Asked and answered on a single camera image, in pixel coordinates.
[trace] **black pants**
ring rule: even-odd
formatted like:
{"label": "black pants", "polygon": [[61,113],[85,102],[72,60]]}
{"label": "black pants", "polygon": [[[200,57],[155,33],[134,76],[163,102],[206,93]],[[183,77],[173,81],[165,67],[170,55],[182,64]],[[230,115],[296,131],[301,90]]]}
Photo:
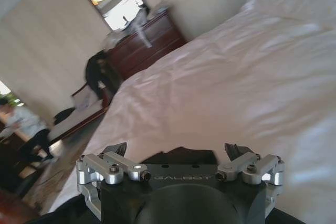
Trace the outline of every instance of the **black pants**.
{"label": "black pants", "polygon": [[33,154],[33,149],[36,145],[41,146],[41,148],[47,153],[48,158],[53,158],[53,155],[49,151],[49,139],[48,134],[50,130],[44,129],[35,134],[24,146],[21,147],[20,153],[29,162],[40,162],[43,158],[39,155]]}
{"label": "black pants", "polygon": [[117,89],[114,87],[113,83],[101,72],[90,73],[86,75],[86,82],[89,87],[96,93],[99,100],[103,99],[103,91],[99,87],[99,81],[104,83],[104,85],[109,91],[111,91],[112,94],[115,94],[117,92]]}

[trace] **bed frame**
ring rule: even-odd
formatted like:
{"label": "bed frame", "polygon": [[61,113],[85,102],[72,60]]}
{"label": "bed frame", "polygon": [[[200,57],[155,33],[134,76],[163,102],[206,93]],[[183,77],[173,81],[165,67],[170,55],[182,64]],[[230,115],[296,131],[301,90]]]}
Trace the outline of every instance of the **bed frame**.
{"label": "bed frame", "polygon": [[[76,95],[77,93],[79,93],[81,90],[83,90],[85,88],[87,84],[84,84],[79,90],[77,90],[75,93],[73,93],[71,96],[73,97],[74,95]],[[107,88],[103,88],[103,99],[102,99],[102,109],[97,111],[96,113],[92,114],[91,116],[89,116],[88,118],[86,118],[85,120],[81,121],[79,124],[77,124],[76,126],[72,127],[71,129],[69,129],[68,131],[66,131],[65,133],[63,133],[62,135],[59,135],[57,138],[53,139],[52,141],[50,141],[50,145],[56,143],[58,140],[60,139],[64,139],[68,136],[70,136],[71,134],[73,134],[74,132],[78,131],[79,129],[81,129],[82,127],[84,127],[85,125],[87,125],[88,123],[94,121],[95,119],[97,119],[98,117],[100,117],[101,115],[105,114],[106,111],[109,108],[109,105],[112,101],[112,97],[109,94],[109,91],[107,90]]]}

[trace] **white duvet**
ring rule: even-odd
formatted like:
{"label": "white duvet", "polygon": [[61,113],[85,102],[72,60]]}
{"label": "white duvet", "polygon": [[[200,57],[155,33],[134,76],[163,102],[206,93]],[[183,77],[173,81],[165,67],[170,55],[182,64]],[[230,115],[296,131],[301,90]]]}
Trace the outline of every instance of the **white duvet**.
{"label": "white duvet", "polygon": [[[302,0],[282,1],[285,13],[297,14],[294,1]],[[286,163],[279,209],[336,223],[336,24],[312,7],[330,3],[301,4],[313,19],[276,16],[263,3],[281,10],[277,0],[250,0],[124,82],[85,154],[127,142],[125,156],[136,162],[178,146],[228,161],[225,142],[249,146]],[[73,173],[52,210],[76,193]]]}

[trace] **window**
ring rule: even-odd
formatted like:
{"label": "window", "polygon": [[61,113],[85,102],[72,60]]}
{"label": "window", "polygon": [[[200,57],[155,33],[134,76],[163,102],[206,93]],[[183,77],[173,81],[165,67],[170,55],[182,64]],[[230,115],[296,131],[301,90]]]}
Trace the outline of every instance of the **window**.
{"label": "window", "polygon": [[112,30],[123,29],[126,24],[136,17],[142,4],[142,0],[122,0],[106,13],[104,19]]}
{"label": "window", "polygon": [[25,105],[19,98],[14,95],[11,90],[0,81],[0,97],[5,97],[9,100],[9,103],[13,106]]}

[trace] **dresser drawer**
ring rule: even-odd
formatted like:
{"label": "dresser drawer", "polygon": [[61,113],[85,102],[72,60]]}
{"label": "dresser drawer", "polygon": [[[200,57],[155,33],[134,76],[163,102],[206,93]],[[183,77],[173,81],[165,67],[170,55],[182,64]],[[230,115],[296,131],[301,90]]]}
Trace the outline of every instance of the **dresser drawer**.
{"label": "dresser drawer", "polygon": [[152,47],[148,48],[137,34],[133,34],[108,52],[107,62],[124,79],[147,68],[159,58],[186,43],[168,12],[161,13],[145,24],[143,31]]}

